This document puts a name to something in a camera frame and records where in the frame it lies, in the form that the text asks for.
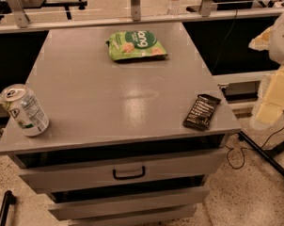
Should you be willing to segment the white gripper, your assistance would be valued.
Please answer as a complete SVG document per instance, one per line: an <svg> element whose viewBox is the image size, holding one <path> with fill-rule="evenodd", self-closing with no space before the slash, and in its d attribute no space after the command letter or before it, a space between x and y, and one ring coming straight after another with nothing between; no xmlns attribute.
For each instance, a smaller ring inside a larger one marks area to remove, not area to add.
<svg viewBox="0 0 284 226"><path fill-rule="evenodd" d="M251 127L265 130L284 113L284 12L276 19L272 30L271 27L266 28L251 40L248 47L257 51L269 49L269 57L282 65L261 79L258 100L252 109Z"/></svg>

